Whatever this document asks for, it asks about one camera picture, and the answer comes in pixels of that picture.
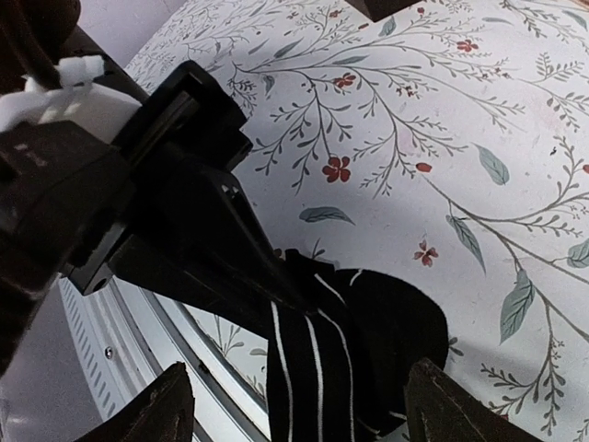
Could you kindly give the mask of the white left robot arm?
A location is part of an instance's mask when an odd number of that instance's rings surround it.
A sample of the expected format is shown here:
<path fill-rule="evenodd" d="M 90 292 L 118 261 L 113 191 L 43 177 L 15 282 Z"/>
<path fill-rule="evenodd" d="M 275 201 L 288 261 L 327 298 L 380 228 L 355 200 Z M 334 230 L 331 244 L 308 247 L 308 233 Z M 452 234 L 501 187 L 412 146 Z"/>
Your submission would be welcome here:
<path fill-rule="evenodd" d="M 77 25 L 76 1 L 1 5 L 1 365 L 59 275 L 112 277 L 265 335 L 315 306 L 233 175 L 246 116 L 194 62 L 146 95 Z"/>

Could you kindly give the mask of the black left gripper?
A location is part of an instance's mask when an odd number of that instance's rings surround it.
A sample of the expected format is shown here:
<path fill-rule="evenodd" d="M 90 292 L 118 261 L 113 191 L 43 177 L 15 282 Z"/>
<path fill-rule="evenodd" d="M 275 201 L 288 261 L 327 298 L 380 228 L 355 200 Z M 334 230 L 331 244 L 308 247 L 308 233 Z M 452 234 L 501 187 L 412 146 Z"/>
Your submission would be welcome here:
<path fill-rule="evenodd" d="M 142 165 L 193 156 L 233 175 L 251 148 L 243 111 L 194 62 L 138 101 L 109 144 L 71 121 L 1 131 L 2 367 L 58 277 L 85 295 L 116 277 L 110 257 L 133 218 Z"/>

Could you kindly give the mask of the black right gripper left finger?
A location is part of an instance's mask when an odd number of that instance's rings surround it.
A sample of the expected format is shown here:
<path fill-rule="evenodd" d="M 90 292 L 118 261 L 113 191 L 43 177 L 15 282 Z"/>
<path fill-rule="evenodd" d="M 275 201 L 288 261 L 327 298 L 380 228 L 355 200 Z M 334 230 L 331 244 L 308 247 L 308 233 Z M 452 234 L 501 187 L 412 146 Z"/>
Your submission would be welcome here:
<path fill-rule="evenodd" d="M 194 397 L 186 365 L 177 362 L 107 422 L 79 442 L 190 442 Z"/>

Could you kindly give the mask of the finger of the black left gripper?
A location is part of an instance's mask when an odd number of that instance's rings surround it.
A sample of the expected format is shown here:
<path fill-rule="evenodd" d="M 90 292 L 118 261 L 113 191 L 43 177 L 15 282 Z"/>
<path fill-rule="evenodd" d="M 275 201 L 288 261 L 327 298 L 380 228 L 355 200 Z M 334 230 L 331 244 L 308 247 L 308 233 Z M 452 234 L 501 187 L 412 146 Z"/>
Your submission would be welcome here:
<path fill-rule="evenodd" d="M 152 159 L 133 175 L 133 218 L 110 257 L 119 279 L 265 337 L 270 307 L 318 310 L 275 254 L 238 180 L 197 157 Z"/>

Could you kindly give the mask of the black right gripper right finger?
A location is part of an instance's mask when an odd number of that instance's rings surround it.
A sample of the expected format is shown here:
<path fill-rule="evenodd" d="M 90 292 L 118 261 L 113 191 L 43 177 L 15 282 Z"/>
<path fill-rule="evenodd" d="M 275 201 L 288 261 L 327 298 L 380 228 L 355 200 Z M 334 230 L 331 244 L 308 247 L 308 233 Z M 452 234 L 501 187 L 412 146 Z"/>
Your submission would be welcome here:
<path fill-rule="evenodd" d="M 485 408 L 427 358 L 411 367 L 404 397 L 412 441 L 537 440 L 535 436 Z"/>

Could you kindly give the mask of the black white striped sock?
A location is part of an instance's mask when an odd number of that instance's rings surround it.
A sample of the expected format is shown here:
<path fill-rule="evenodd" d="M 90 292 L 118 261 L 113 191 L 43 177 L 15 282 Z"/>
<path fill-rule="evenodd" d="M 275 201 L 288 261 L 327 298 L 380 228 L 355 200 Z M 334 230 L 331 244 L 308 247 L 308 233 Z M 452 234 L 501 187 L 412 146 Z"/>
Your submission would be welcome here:
<path fill-rule="evenodd" d="M 266 398 L 273 441 L 377 441 L 400 427 L 411 366 L 444 367 L 442 309 L 417 287 L 297 250 L 285 267 L 316 306 L 269 310 Z"/>

